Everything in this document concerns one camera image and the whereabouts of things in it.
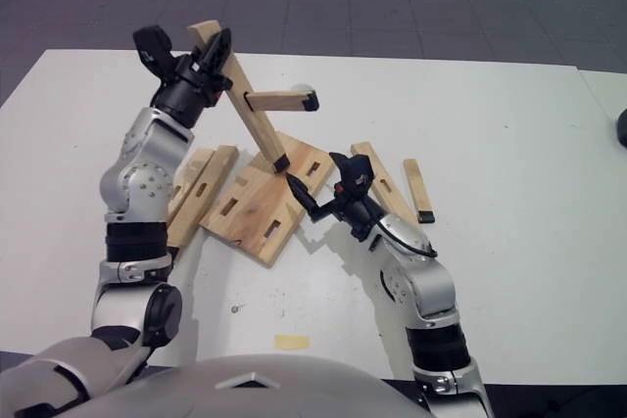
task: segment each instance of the gray floor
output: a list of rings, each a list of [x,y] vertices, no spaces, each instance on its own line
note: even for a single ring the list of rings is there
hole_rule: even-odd
[[[569,64],[627,72],[627,0],[0,0],[0,103],[46,48],[131,48],[217,18],[241,52]]]

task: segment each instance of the wooden assembly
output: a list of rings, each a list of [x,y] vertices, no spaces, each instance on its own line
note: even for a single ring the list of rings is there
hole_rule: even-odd
[[[290,173],[303,180],[312,195],[317,194],[333,170],[333,161],[320,149],[278,135],[291,161]],[[200,224],[265,266],[272,266],[304,215],[285,175],[275,174],[264,154],[258,153]]]
[[[418,162],[415,159],[405,159],[403,161],[403,167],[405,169],[405,175],[408,178],[408,184],[410,185],[413,206],[418,214],[418,222],[421,224],[432,224],[435,222],[435,215],[431,207],[431,202],[429,201],[429,196],[427,195],[427,189],[424,186],[424,180],[422,179]]]
[[[189,244],[198,222],[216,200],[217,192],[238,155],[237,148],[233,146],[219,146],[213,152],[168,226],[169,247],[182,249]]]
[[[194,44],[202,47],[214,34],[220,32],[222,28],[218,22],[208,21],[187,26],[187,30]],[[244,124],[246,124],[246,127],[252,134],[255,142],[257,142],[264,157],[274,165],[276,171],[282,171],[287,168],[289,161],[285,155],[285,149],[276,135],[274,127],[272,127],[272,123],[267,118],[265,112],[253,111],[246,102],[244,95],[250,94],[254,90],[251,83],[248,81],[248,77],[242,70],[239,61],[232,52],[226,60],[226,63],[224,63],[221,72],[224,76],[232,80],[233,86],[230,90],[226,91],[226,95],[228,95],[235,110],[237,110]]]
[[[313,90],[251,92],[244,97],[255,112],[315,112],[319,107]]]
[[[379,201],[379,204],[388,212],[394,212],[399,217],[412,225],[418,225],[415,214],[411,211],[408,204],[403,199],[399,188],[396,186],[392,177],[383,166],[381,159],[376,155],[372,145],[369,142],[360,142],[351,146],[353,155],[363,154],[370,157],[372,170],[374,171],[374,180],[372,181],[372,191]]]
[[[183,169],[174,177],[174,188],[168,204],[168,225],[178,213],[183,201],[185,201],[187,195],[189,195],[192,186],[194,186],[196,180],[198,180],[198,177],[213,154],[214,151],[211,149],[197,149],[189,158]]]

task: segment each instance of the wooden stick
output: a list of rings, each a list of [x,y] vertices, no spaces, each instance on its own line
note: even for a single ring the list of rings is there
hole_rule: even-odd
[[[178,214],[192,186],[194,186],[196,180],[198,180],[198,177],[213,154],[214,151],[211,149],[196,149],[185,164],[185,167],[174,177],[174,189],[172,198],[168,204],[168,225],[171,224],[174,217]]]
[[[415,159],[405,159],[403,161],[403,167],[405,168],[405,175],[410,184],[413,205],[418,213],[418,222],[421,224],[432,224],[435,222],[435,215],[433,214],[433,208],[431,207],[431,202],[427,195],[427,189],[424,186],[424,180],[422,179],[418,162]]]
[[[187,31],[190,33],[194,44],[199,47],[204,46],[214,34],[221,30],[222,28],[216,21],[187,26]],[[221,72],[233,81],[233,86],[226,92],[226,95],[257,142],[262,154],[268,162],[273,164],[275,171],[283,171],[289,166],[285,149],[283,149],[283,145],[265,113],[253,112],[246,103],[244,94],[253,92],[253,87],[232,52]]]
[[[396,186],[392,177],[383,166],[381,159],[376,155],[372,145],[369,142],[360,142],[351,146],[353,155],[363,154],[370,157],[370,164],[374,171],[374,181],[372,181],[372,191],[379,200],[381,206],[388,212],[393,212],[399,217],[412,225],[418,225],[415,214],[411,211],[408,204],[403,199],[399,188]]]
[[[255,112],[315,112],[319,107],[314,90],[251,92],[245,97]]]
[[[233,146],[219,146],[205,165],[189,196],[168,227],[168,246],[182,249],[194,236],[198,223],[216,200],[219,188],[239,155]]]

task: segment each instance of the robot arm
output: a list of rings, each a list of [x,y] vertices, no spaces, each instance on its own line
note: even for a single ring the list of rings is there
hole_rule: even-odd
[[[455,416],[479,412],[494,418],[459,325],[451,274],[436,259],[438,254],[422,231],[386,213],[368,196],[374,174],[367,156],[330,155],[341,181],[335,184],[329,203],[319,207],[307,186],[293,175],[287,175],[288,184],[314,222],[333,214],[351,226],[353,237],[385,259],[381,283],[405,324],[422,403],[435,416],[448,416],[452,410]]]
[[[91,335],[64,340],[2,374],[0,416],[47,417],[132,381],[156,348],[178,332],[182,299],[168,284],[165,224],[172,176],[193,140],[191,128],[232,83],[220,75],[230,31],[201,51],[174,57],[158,27],[133,34],[141,62],[160,80],[150,107],[126,133],[118,161],[104,174],[107,258]]]

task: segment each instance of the small tape piece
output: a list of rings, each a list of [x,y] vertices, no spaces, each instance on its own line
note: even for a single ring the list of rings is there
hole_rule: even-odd
[[[310,337],[302,335],[274,335],[275,349],[307,349]]]

